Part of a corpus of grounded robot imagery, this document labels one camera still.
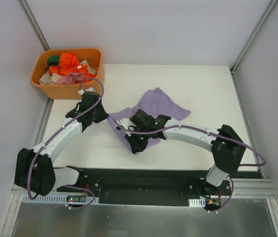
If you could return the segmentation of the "purple t shirt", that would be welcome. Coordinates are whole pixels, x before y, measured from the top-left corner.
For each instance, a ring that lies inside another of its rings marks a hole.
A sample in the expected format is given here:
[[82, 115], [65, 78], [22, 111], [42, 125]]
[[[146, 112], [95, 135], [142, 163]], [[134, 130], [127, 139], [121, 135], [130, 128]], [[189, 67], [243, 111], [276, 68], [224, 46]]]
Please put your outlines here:
[[127, 107], [119, 112], [111, 113], [107, 118], [107, 122], [111, 129], [115, 132], [116, 136], [130, 152], [131, 146], [125, 139], [126, 132], [123, 130], [117, 130], [117, 126], [113, 120], [115, 119], [119, 121], [122, 118], [128, 119], [138, 109], [143, 110], [154, 118], [158, 115], [166, 115], [178, 121], [187, 118], [191, 114], [190, 110], [180, 107], [160, 88], [155, 88], [154, 90], [148, 90], [145, 92], [138, 104], [134, 107]]

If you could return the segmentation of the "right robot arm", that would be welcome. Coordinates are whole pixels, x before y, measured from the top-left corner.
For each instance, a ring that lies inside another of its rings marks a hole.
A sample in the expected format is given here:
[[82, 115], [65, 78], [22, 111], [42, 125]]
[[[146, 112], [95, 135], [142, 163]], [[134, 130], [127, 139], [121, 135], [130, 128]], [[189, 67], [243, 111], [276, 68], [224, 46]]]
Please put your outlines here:
[[192, 127], [170, 116], [154, 118], [138, 109], [130, 118], [121, 119], [119, 125], [126, 129], [125, 139], [133, 154], [143, 152], [151, 139], [181, 141], [211, 152], [213, 166], [203, 181], [193, 185], [195, 193], [206, 198], [217, 193], [224, 179], [238, 171], [245, 152], [240, 137], [225, 124], [218, 129]]

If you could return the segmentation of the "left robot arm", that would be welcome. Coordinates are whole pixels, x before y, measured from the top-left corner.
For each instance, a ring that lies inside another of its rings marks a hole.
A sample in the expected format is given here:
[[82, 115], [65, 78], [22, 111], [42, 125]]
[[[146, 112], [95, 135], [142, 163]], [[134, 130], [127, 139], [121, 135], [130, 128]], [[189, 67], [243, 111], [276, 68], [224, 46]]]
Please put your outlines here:
[[101, 96], [93, 91], [84, 92], [81, 101], [65, 115], [53, 135], [31, 149], [19, 151], [14, 184], [41, 196], [65, 186], [74, 192], [82, 191], [87, 186], [82, 169], [73, 166], [54, 168], [53, 164], [66, 146], [86, 128], [106, 120], [108, 116]]

